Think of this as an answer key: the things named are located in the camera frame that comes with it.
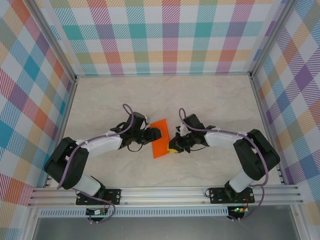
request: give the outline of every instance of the orange paper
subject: orange paper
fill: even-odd
[[[170,141],[167,120],[162,119],[150,124],[151,128],[160,129],[162,137],[152,142],[153,158],[159,158],[169,153],[168,144]]]

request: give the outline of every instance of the colorful plaid backdrop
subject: colorful plaid backdrop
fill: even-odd
[[[0,1],[0,240],[15,240],[52,153],[71,80],[22,0]]]
[[[320,239],[320,0],[300,0],[256,80],[291,184]]]
[[[37,2],[73,68],[85,75],[246,73],[283,6],[281,0]]]

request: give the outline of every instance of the marble surface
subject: marble surface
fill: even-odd
[[[129,76],[80,79],[65,137],[88,139],[126,121],[123,103],[150,116],[151,123],[166,119],[171,138],[180,124],[180,107],[187,115],[196,114],[205,126],[264,133],[246,75]],[[224,185],[240,169],[234,149],[207,147],[153,159],[148,144],[139,152],[123,148],[99,155],[87,162],[84,172],[109,187],[173,187]],[[276,169],[269,175],[268,184],[280,184]]]

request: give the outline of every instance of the orange sheet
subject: orange sheet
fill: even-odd
[[[159,158],[169,153],[168,144],[170,141],[167,120],[162,119],[150,124],[151,128],[158,128],[162,137],[152,142],[153,158]]]

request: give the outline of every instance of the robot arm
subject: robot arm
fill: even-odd
[[[189,127],[208,131],[195,131],[182,123],[176,127],[177,133],[169,142],[169,151],[174,153],[186,151],[190,153],[192,151],[191,148],[197,144],[206,147],[219,146],[235,149],[242,170],[224,186],[225,194],[229,199],[239,197],[254,181],[260,180],[266,174],[262,160],[253,149],[253,146],[243,136],[247,136],[258,147],[269,171],[280,162],[279,155],[259,130],[253,129],[248,133],[230,135],[225,131],[219,132],[215,126],[205,128],[195,114],[185,117],[183,121]]]
[[[59,183],[63,178],[71,153],[80,144],[86,142],[75,152],[72,158],[73,161],[68,166],[62,187],[64,189],[75,189],[90,196],[104,199],[105,186],[94,177],[83,174],[87,160],[111,150],[122,149],[129,146],[132,142],[146,145],[160,139],[162,136],[158,128],[146,128],[148,124],[147,119],[138,112],[133,112],[131,127],[127,131],[122,132],[130,126],[131,117],[130,115],[126,122],[122,122],[106,132],[105,137],[97,137],[89,142],[85,139],[72,140],[70,137],[62,139],[45,164],[45,172]]]

